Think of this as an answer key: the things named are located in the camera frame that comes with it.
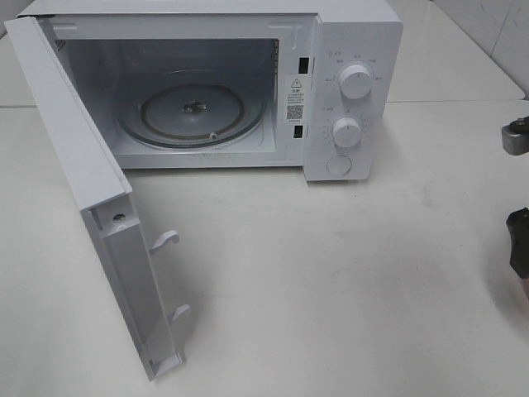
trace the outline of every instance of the white tiled wall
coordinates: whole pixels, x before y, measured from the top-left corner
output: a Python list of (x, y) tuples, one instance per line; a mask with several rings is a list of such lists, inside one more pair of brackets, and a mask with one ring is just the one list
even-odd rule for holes
[(0, 0), (0, 37), (6, 33), (5, 21), (13, 19), (33, 0)]
[(435, 3), (491, 55), (512, 0), (435, 0)]
[(529, 0), (435, 0), (529, 97)]
[(494, 47), (493, 59), (529, 97), (529, 2), (514, 0)]

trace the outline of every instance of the qr code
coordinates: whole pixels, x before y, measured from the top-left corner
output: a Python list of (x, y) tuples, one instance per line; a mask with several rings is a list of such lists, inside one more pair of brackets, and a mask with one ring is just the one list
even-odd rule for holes
[(303, 105), (287, 106), (287, 120), (301, 120), (303, 118)]

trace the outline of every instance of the white table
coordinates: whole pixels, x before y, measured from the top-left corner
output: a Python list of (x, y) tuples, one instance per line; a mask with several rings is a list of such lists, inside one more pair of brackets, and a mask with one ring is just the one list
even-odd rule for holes
[(390, 103), (366, 182), (127, 172), (188, 363), (148, 382), (35, 109), (0, 110), (0, 395), (527, 396), (522, 101)]
[[(389, 102), (522, 99), (523, 91), (427, 0), (390, 0), (404, 33)], [(34, 104), (9, 37), (0, 40), (0, 107)]]

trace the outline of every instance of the round button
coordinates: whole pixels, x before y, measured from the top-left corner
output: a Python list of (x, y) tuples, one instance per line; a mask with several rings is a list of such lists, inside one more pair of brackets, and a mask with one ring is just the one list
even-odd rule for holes
[(346, 175), (350, 171), (352, 165), (353, 163), (349, 157), (345, 155), (337, 155), (327, 162), (327, 171), (333, 175)]
[(334, 123), (332, 138), (339, 147), (353, 147), (362, 139), (362, 130), (354, 118), (341, 118)]
[(360, 99), (371, 91), (373, 72), (362, 62), (347, 66), (340, 73), (341, 92), (349, 99)]

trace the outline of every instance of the power level knob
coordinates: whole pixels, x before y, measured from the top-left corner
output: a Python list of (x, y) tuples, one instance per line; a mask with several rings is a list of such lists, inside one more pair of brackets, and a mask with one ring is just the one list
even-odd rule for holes
[(339, 147), (353, 147), (362, 139), (362, 129), (354, 118), (341, 118), (334, 123), (332, 138)]
[(340, 73), (340, 89), (349, 99), (360, 99), (371, 91), (373, 71), (363, 63), (346, 66)]

